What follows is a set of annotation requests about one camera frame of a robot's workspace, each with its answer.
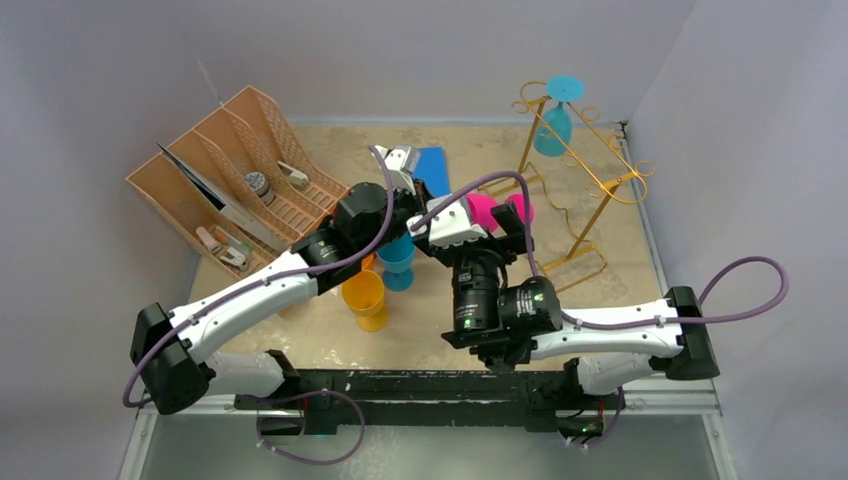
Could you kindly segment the orange wine glass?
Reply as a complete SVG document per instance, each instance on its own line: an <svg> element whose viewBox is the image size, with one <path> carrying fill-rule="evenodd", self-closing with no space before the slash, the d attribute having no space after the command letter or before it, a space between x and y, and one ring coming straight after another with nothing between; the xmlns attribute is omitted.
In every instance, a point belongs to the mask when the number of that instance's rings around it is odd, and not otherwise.
<svg viewBox="0 0 848 480"><path fill-rule="evenodd" d="M360 266L363 271L371 271L376 263L376 254L370 253L364 256L360 261Z"/></svg>

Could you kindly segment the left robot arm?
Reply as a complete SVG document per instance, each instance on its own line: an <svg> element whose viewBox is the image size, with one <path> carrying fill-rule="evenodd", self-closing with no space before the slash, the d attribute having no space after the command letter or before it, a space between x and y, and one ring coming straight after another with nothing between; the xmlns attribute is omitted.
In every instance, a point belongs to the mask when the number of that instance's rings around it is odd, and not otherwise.
<svg viewBox="0 0 848 480"><path fill-rule="evenodd" d="M272 314L305 303L361 271L363 257L406 234L433 197L426 183L356 184L307 234L266 267L199 301L167 310L154 302L135 320L127 407L180 412L229 380L219 349Z"/></svg>

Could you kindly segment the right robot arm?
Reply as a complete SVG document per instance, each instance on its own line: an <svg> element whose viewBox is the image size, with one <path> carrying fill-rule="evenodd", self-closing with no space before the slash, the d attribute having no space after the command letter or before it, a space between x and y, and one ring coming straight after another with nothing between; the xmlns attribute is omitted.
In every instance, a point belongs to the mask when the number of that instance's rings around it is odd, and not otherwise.
<svg viewBox="0 0 848 480"><path fill-rule="evenodd" d="M625 307L564 310L552 282L535 275L512 285L506 268L533 252L527 223L512 205L497 206L496 237L476 223L465 201L437 199L407 222L415 245L452 271L453 327L443 339L487 369L573 356L561 381L564 399L584 407L621 384L660 372L670 380L719 375L700 307L688 287Z"/></svg>

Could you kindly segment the teal wine glass front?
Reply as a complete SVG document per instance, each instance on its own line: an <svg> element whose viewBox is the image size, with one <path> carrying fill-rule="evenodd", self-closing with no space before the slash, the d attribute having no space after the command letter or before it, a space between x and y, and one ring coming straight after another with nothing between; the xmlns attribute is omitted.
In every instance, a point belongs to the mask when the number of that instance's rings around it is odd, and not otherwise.
<svg viewBox="0 0 848 480"><path fill-rule="evenodd" d="M377 250L377 259L383 268L382 281L388 290L403 292L412 286L415 279L412 271L415 252L409 233Z"/></svg>

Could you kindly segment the teal wine glass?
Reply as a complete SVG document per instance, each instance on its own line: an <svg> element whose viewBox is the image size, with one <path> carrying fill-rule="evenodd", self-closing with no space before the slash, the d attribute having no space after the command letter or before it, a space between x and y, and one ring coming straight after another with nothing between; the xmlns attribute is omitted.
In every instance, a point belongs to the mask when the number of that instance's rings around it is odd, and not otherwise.
<svg viewBox="0 0 848 480"><path fill-rule="evenodd" d="M560 157L571 141L573 123L566 103L579 100L585 92L583 82L570 75L558 75L546 83L546 94L556 105L542 115L541 124L533 138L535 150L545 157Z"/></svg>
<svg viewBox="0 0 848 480"><path fill-rule="evenodd" d="M415 279L412 271L415 252L409 233L377 250L377 259L383 268L382 281L388 290L403 292L412 286Z"/></svg>

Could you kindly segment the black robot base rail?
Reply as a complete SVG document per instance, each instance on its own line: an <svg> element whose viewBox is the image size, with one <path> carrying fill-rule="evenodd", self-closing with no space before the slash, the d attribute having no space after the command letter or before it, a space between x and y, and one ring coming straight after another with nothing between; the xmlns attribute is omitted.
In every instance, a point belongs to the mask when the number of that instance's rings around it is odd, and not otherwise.
<svg viewBox="0 0 848 480"><path fill-rule="evenodd" d="M594 396L577 381L577 361L559 371L492 373L469 370L344 370L286 368L284 383L267 398L238 394L238 410L292 410L309 435L342 425L516 427L597 438L604 415L619 413L621 390Z"/></svg>

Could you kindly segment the yellow wine glass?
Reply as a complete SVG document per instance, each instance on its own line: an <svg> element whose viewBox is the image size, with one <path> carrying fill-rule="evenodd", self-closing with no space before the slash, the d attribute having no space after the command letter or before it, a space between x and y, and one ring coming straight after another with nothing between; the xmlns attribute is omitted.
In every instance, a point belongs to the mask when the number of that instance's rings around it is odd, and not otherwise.
<svg viewBox="0 0 848 480"><path fill-rule="evenodd" d="M362 330L377 332L387 325L389 312L379 274L370 270L359 272L342 284L341 295Z"/></svg>

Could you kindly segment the magenta wine glass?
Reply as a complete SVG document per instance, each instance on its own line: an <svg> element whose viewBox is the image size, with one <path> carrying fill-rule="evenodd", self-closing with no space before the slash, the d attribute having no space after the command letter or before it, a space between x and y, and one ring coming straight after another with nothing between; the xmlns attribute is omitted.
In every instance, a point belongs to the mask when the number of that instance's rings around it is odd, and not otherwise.
<svg viewBox="0 0 848 480"><path fill-rule="evenodd" d="M527 219L533 222L535 219L535 207L533 203L529 207L525 207L524 196L521 193L515 193L508 196L502 203L499 203L493 197L479 193L469 193L465 196L469 211L470 222L474 230L485 231L491 234L497 232L506 233L507 230L501 227L492 213L492 209L503 205L512 205L518 214L521 223Z"/></svg>

